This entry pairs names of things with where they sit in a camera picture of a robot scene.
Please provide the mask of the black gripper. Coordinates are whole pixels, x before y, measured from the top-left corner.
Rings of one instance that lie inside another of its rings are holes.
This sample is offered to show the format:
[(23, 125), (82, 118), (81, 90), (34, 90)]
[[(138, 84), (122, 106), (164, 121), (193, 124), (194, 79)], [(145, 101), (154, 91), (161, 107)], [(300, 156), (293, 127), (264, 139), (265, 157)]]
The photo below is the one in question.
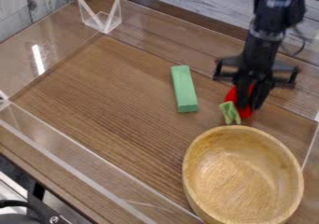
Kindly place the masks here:
[(298, 67), (277, 61), (272, 56), (234, 55), (216, 61), (213, 80), (232, 82), (236, 86), (236, 104), (244, 109), (249, 104), (249, 87), (252, 110), (257, 110), (273, 87), (292, 87), (298, 75)]

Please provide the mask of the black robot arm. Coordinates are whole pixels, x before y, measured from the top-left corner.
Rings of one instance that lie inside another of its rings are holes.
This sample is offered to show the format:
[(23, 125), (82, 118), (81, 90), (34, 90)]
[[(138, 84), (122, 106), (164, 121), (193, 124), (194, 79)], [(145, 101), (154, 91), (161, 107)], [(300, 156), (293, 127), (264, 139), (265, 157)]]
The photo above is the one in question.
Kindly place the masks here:
[(241, 52), (216, 62), (213, 80), (234, 84), (238, 109), (257, 110), (276, 86), (292, 87), (298, 67), (274, 57), (288, 29), (294, 29), (305, 14), (305, 0), (253, 0), (253, 19)]

